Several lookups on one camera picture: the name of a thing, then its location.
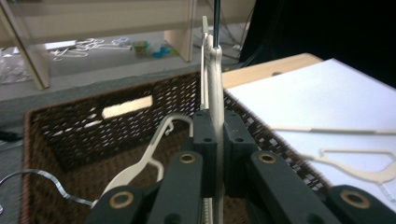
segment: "brown wicker basket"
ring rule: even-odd
[[[57,176],[68,193],[90,201],[98,199],[117,173],[138,162],[164,116],[172,112],[191,116],[199,109],[199,80],[199,73],[174,76],[29,111],[24,123],[23,169],[45,170]],[[106,107],[145,96],[152,96],[152,106],[102,117]],[[310,180],[311,189],[326,189],[325,180],[227,94],[225,105],[241,115],[259,147],[287,159],[302,179]],[[166,168],[186,136],[188,127],[179,123],[161,140],[154,157]],[[148,168],[133,184],[146,187],[155,177],[156,172]],[[227,198],[225,223],[248,223],[244,211],[244,200]],[[89,212],[88,206],[65,200],[49,180],[23,176],[21,223],[83,223]]]

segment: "basket handle hole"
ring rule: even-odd
[[[120,105],[112,105],[103,109],[102,116],[104,119],[110,119],[119,115],[134,112],[136,110],[152,106],[152,96],[145,96],[136,100],[127,101]]]

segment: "wooden table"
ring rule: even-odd
[[[268,63],[260,63],[236,69],[223,73],[223,87],[224,89],[230,89],[232,87],[271,77],[273,74],[290,72],[320,62],[322,62],[320,58],[312,54],[303,53]]]

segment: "white hanger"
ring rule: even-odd
[[[139,175],[143,171],[147,164],[153,165],[158,169],[157,181],[163,179],[163,165],[159,161],[154,160],[152,158],[152,155],[156,147],[158,146],[163,134],[169,134],[174,130],[173,120],[175,119],[180,119],[188,122],[190,124],[190,136],[192,136],[193,128],[191,118],[179,113],[173,113],[165,116],[163,118],[163,121],[161,121],[160,126],[158,127],[154,136],[151,138],[151,141],[149,142],[148,148],[143,154],[142,159],[140,159],[140,161],[135,165],[127,167],[123,171],[119,172],[107,185],[107,187],[103,191],[103,194],[115,187],[128,185],[129,182],[131,182],[137,175]]]
[[[342,129],[342,128],[319,128],[288,125],[270,125],[272,131],[301,132],[301,133],[354,133],[354,134],[384,134],[394,135],[394,129]]]
[[[208,87],[207,87],[207,67],[208,64],[206,63],[205,54],[205,42],[206,38],[209,34],[209,28],[207,25],[207,17],[202,17],[202,46],[201,46],[201,109],[208,109],[209,108],[209,98],[208,98]]]
[[[217,40],[219,32],[214,31],[214,35]],[[222,73],[221,73],[221,55],[222,50],[220,46],[217,46],[218,41],[214,41],[213,35],[207,35],[205,38],[205,70],[207,72],[207,99],[208,109],[210,118],[212,118],[213,129],[215,131],[216,138],[218,139],[218,147],[216,152],[216,191],[215,197],[212,199],[213,205],[213,222],[212,223],[223,223],[223,207],[224,207],[224,186],[222,183],[223,177],[223,128],[224,128],[224,96],[222,86]]]
[[[326,152],[387,154],[392,158],[393,162],[382,171],[368,172],[368,171],[358,170],[346,164],[343,164],[339,161],[332,160],[326,156]],[[311,161],[318,161],[318,162],[330,164],[347,174],[354,175],[359,179],[376,183],[380,187],[382,193],[392,203],[396,205],[396,198],[390,193],[390,191],[385,186],[385,183],[396,178],[396,153],[394,153],[393,151],[378,150],[378,149],[362,150],[362,149],[349,149],[349,148],[323,148],[320,150],[319,157],[314,157],[305,154],[300,154],[300,156]]]

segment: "white cardboard sheet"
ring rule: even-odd
[[[334,129],[396,129],[396,90],[335,59],[229,89],[268,125]],[[297,152],[318,156],[321,148],[385,149],[396,152],[396,135],[276,131]],[[332,159],[364,171],[381,171],[393,159],[384,154],[332,153]],[[370,192],[396,212],[377,184],[328,164],[310,164],[332,185]],[[396,197],[396,180],[385,184]]]

